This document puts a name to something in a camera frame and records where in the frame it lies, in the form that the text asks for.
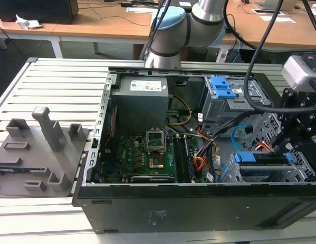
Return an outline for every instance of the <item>laptop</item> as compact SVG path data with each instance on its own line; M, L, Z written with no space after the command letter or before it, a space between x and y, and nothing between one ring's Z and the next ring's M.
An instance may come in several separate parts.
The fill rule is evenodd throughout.
M275 10L278 2L279 2L279 0L265 0L263 3L256 2L255 4L260 9ZM284 0L282 7L281 7L281 10L282 11L291 11L297 2L298 2L298 0Z

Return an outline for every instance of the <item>green circuit board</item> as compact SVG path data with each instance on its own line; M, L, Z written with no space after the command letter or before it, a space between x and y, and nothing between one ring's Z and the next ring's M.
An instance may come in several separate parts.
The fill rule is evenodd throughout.
M190 153L197 150L196 139L188 138ZM161 137L150 137L149 146L161 146ZM165 138L165 152L147 151L146 136L124 136L118 143L114 162L103 162L102 183L120 183L123 176L171 176L177 182L173 137Z

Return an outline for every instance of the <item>slotted aluminum surface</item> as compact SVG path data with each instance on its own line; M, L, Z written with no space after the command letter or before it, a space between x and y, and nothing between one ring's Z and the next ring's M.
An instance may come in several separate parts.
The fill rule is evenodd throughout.
M108 66L143 67L143 63L50 58L27 63L0 98L0 145L8 134L5 126L11 118L24 118L29 125L36 125L31 117L36 106L48 106L50 118L58 119L62 126L81 123L91 130L90 138ZM245 64L215 63L183 63L182 67L241 72L247 69ZM254 69L265 73L282 93L288 85L280 70L279 65L256 65ZM82 209L72 207L71 201L71 197L0 197L0 243L316 243L316 212L285 230L96 235ZM203 214L201 209L197 217Z

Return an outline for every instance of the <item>floor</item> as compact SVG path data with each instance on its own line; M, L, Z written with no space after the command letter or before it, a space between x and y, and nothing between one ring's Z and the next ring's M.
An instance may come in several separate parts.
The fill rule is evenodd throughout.
M14 40L16 46L28 57L54 58L53 49L49 41ZM7 50L0 51L0 96L14 79L25 60L15 48L13 43L7 43ZM89 42L63 42L63 56L65 58L90 58L90 59L125 59L133 57L132 44L99 44L100 54L94 54L93 45ZM209 49L205 61L215 62L217 49Z

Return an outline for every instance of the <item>motherboard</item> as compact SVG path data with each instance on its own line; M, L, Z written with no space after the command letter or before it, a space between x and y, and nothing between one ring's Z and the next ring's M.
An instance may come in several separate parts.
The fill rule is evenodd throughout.
M154 131L142 136L121 136L115 143L115 152L113 149L103 152L100 182L190 182L194 178L194 170L188 170L188 167L192 167L192 159L197 152L196 138L164 134L164 131Z

